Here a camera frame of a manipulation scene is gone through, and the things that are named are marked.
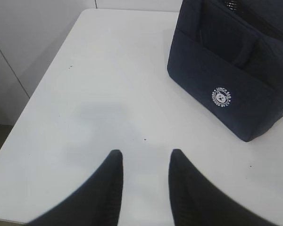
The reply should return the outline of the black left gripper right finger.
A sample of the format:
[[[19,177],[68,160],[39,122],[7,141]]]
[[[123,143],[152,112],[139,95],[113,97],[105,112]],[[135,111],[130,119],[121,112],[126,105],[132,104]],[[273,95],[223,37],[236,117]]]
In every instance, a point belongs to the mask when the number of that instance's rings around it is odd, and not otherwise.
[[[179,149],[168,171],[176,226],[283,226],[283,161],[236,162],[207,178]]]

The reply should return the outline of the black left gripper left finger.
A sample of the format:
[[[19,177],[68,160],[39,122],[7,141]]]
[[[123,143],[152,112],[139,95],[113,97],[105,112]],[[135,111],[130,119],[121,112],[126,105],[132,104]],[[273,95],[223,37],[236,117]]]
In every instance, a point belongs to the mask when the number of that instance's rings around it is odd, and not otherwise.
[[[69,197],[30,226],[116,226],[123,192],[123,155],[112,150],[97,170]]]

